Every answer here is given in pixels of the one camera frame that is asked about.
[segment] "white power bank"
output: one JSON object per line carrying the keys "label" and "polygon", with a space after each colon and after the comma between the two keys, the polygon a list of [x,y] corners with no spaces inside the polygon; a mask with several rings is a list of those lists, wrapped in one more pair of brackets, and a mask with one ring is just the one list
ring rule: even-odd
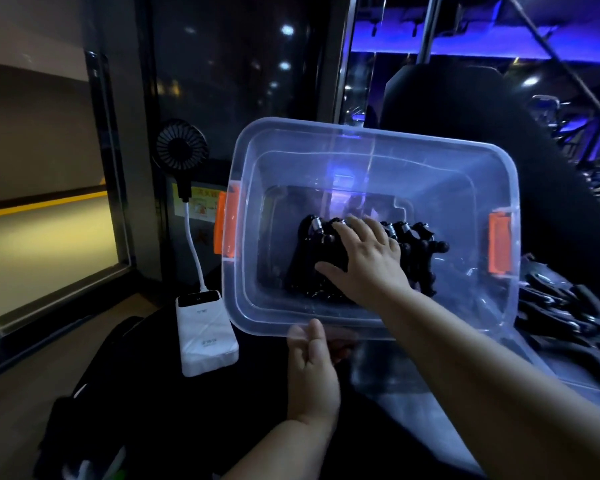
{"label": "white power bank", "polygon": [[176,316],[185,377],[199,376],[238,361],[238,341],[218,291],[179,296]]}

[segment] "clear plastic storage box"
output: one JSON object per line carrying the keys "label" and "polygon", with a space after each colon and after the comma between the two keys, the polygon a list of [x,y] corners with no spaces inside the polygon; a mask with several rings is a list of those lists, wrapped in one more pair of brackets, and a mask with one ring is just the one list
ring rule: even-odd
{"label": "clear plastic storage box", "polygon": [[520,207],[511,158],[497,146],[281,118],[237,140],[227,193],[223,295],[232,322],[286,335],[319,318],[337,335],[388,339],[378,316],[285,290],[305,217],[423,221],[450,250],[434,255],[435,300],[497,335],[518,301]]}

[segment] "white cable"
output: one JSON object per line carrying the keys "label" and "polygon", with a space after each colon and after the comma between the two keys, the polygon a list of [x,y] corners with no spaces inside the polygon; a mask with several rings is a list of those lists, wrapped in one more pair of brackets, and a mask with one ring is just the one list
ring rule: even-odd
{"label": "white cable", "polygon": [[198,270],[198,279],[200,280],[200,292],[208,291],[205,286],[205,277],[202,275],[202,266],[200,266],[200,259],[198,259],[198,253],[196,247],[193,245],[193,239],[191,238],[191,224],[189,222],[189,203],[184,202],[184,230],[187,233],[187,242],[189,243],[189,249],[193,254],[193,259],[196,261],[196,269]]}

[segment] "floor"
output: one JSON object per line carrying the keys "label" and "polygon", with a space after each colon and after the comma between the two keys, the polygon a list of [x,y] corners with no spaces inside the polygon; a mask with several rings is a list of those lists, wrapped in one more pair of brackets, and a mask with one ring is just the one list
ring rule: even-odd
{"label": "floor", "polygon": [[71,393],[113,327],[155,310],[133,295],[0,375],[0,480],[31,478],[55,399]]}
{"label": "floor", "polygon": [[117,262],[106,196],[0,216],[0,315]]}

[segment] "black fan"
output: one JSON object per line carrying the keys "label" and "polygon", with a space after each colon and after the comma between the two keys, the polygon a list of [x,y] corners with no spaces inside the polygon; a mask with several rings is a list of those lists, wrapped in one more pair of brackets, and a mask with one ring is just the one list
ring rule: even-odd
{"label": "black fan", "polygon": [[176,179],[178,196],[188,202],[196,168],[209,158],[204,135],[184,120],[168,120],[155,141],[153,160]]}

